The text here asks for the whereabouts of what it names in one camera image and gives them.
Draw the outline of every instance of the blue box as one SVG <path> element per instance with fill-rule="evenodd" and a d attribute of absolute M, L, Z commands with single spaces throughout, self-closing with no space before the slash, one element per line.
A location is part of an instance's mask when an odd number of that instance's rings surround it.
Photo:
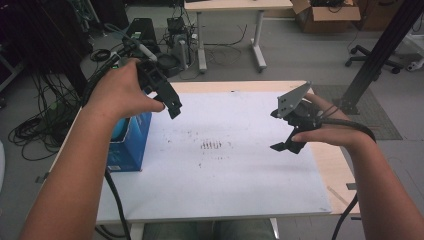
<path fill-rule="evenodd" d="M 152 113 L 131 117 L 123 129 L 120 139 L 111 141 L 107 156 L 107 167 L 112 172 L 134 172 L 141 170 Z"/>

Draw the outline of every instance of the table leg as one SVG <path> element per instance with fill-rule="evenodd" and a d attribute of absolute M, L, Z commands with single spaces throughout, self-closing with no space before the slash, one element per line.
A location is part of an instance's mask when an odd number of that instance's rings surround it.
<path fill-rule="evenodd" d="M 259 38 L 261 36 L 263 18 L 264 18 L 264 10 L 259 10 L 258 19 L 256 21 L 255 38 L 252 39 L 253 52 L 255 53 L 256 60 L 258 61 L 259 72 L 262 72 L 262 70 L 266 68 L 265 59 L 264 59 L 264 56 L 262 55 L 261 48 L 259 47 Z"/>
<path fill-rule="evenodd" d="M 205 47 L 203 45 L 201 15 L 202 15 L 201 12 L 197 12 L 197 38 L 199 41 L 199 46 L 197 47 L 197 55 L 199 57 L 199 71 L 200 73 L 205 73 L 207 70 L 207 67 L 206 67 Z"/>
<path fill-rule="evenodd" d="M 144 223 L 133 223 L 131 225 L 130 236 L 133 240 L 142 240 L 144 232 Z"/>

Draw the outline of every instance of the forearm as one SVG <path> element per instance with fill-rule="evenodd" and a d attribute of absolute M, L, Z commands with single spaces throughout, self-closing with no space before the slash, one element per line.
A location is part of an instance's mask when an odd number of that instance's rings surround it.
<path fill-rule="evenodd" d="M 109 116 L 81 110 L 28 215 L 22 239 L 91 239 L 114 124 Z"/>
<path fill-rule="evenodd" d="M 366 135 L 348 151 L 367 239 L 423 239 L 424 221 L 378 146 Z"/>

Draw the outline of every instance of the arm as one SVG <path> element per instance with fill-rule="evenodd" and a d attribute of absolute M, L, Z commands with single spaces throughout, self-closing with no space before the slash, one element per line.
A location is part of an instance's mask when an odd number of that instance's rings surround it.
<path fill-rule="evenodd" d="M 327 109 L 330 103 L 312 94 L 305 98 Z M 345 119 L 337 111 L 332 117 Z M 324 142 L 349 152 L 358 188 L 367 239 L 423 239 L 424 219 L 392 172 L 377 144 L 366 134 L 341 126 L 323 126 L 293 137 L 297 142 Z"/>
<path fill-rule="evenodd" d="M 20 239 L 92 238 L 115 124 L 124 117 L 164 108 L 140 90 L 135 62 L 110 70 L 79 112 Z"/>

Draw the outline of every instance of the metal bracket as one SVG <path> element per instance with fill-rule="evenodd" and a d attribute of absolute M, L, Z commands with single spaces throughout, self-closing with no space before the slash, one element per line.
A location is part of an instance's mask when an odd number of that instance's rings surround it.
<path fill-rule="evenodd" d="M 278 97 L 277 118 L 283 118 L 291 113 L 302 101 L 305 94 L 311 88 L 312 82 L 308 81 L 302 86 Z"/>

